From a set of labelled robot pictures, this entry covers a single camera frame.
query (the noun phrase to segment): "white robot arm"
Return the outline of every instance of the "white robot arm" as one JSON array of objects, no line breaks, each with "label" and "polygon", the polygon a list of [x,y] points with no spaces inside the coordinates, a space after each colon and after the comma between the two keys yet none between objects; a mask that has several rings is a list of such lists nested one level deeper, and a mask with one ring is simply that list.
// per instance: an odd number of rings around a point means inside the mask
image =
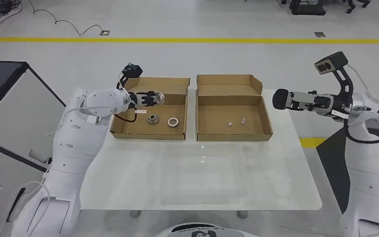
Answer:
[{"label": "white robot arm", "polygon": [[[279,110],[287,108],[315,111],[321,116],[343,122],[348,138],[345,161],[349,172],[350,191],[348,208],[341,218],[342,229],[348,237],[378,235],[379,101],[357,71],[348,65],[348,60],[342,52],[325,57],[314,65],[320,74],[332,72],[336,76],[341,85],[338,95],[317,94],[316,91],[288,92],[286,89],[279,89],[272,103]],[[366,93],[353,93],[353,83],[343,68],[346,65],[356,72],[366,87]],[[344,78],[341,78],[337,71],[340,71]]]},{"label": "white robot arm", "polygon": [[[104,143],[112,115],[128,108],[164,103],[160,92],[128,93],[120,86],[141,73],[140,67],[129,64],[118,88],[74,92],[55,132],[53,161],[44,174],[43,188],[22,209],[12,237],[72,235],[81,209],[81,185]],[[96,117],[95,121],[88,121],[89,116]]]}]

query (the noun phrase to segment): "table leg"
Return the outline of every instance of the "table leg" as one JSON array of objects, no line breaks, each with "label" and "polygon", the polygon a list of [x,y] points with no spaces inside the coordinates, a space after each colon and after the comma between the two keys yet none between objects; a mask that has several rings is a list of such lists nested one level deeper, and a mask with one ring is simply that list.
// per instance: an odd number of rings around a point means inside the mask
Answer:
[{"label": "table leg", "polygon": [[248,211],[237,211],[238,218],[246,219],[248,218],[249,214]]},{"label": "table leg", "polygon": [[131,210],[129,212],[129,215],[133,218],[137,218],[141,215],[141,211],[138,211],[138,210]]}]

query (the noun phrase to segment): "white table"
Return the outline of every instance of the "white table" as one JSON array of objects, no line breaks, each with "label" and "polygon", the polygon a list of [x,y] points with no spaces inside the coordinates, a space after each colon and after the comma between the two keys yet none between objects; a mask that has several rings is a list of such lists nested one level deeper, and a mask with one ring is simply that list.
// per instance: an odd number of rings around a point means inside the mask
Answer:
[{"label": "white table", "polygon": [[82,209],[320,209],[290,114],[272,106],[274,92],[263,91],[274,132],[268,142],[197,142],[194,90],[186,141],[116,140],[109,133],[83,182]]}]

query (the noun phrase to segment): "cardboard box lid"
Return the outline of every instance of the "cardboard box lid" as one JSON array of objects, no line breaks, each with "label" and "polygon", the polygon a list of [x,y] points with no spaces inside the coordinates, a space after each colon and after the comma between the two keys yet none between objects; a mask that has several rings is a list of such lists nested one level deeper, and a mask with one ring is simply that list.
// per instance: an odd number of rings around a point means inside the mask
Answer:
[{"label": "cardboard box lid", "polygon": [[189,82],[189,78],[130,78],[125,89],[131,92],[159,91],[165,95],[186,95]]},{"label": "cardboard box lid", "polygon": [[262,83],[253,75],[198,75],[198,96],[261,96]]}]

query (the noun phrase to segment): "open cardboard box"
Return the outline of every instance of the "open cardboard box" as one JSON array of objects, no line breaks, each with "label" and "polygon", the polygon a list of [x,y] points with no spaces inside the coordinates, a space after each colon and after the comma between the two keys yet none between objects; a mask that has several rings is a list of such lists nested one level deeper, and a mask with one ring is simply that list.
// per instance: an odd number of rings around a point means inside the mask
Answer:
[{"label": "open cardboard box", "polygon": [[197,140],[269,140],[272,128],[262,88],[252,75],[198,75]]},{"label": "open cardboard box", "polygon": [[[125,89],[131,92],[162,92],[165,103],[153,107],[139,107],[147,110],[146,114],[138,114],[134,123],[128,123],[114,117],[111,133],[115,138],[155,139],[155,140],[185,140],[187,123],[187,90],[189,78],[131,78],[125,84]],[[147,117],[156,114],[159,122],[149,124]],[[128,120],[134,119],[134,110],[118,114]],[[168,126],[169,118],[176,117],[179,125]]]}]

